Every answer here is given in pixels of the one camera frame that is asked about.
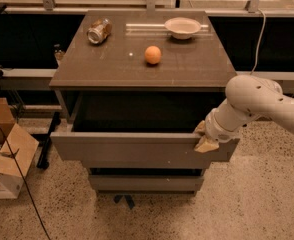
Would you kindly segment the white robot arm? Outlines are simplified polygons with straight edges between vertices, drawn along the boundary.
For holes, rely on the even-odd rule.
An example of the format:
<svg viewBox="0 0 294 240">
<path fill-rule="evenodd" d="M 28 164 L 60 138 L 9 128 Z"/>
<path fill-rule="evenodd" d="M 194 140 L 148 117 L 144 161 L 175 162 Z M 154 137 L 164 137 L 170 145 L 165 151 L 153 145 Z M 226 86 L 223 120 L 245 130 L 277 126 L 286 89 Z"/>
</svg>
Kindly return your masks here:
<svg viewBox="0 0 294 240">
<path fill-rule="evenodd" d="M 194 150 L 206 153 L 237 138 L 239 129 L 260 117 L 269 118 L 294 135 L 294 98 L 269 79 L 237 75 L 225 88 L 226 99 L 195 128 L 202 135 Z"/>
</svg>

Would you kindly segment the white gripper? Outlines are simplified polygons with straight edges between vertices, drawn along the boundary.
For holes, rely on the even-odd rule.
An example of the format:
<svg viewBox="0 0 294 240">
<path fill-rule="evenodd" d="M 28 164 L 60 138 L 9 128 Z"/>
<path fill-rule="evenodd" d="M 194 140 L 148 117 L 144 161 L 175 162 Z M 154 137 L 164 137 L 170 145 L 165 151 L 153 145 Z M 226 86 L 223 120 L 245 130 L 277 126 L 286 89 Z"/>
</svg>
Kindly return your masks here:
<svg viewBox="0 0 294 240">
<path fill-rule="evenodd" d="M 241 120 L 235 111 L 213 109 L 194 129 L 195 133 L 204 134 L 194 147 L 199 153 L 206 153 L 219 148 L 219 143 L 227 143 L 239 135 Z"/>
</svg>

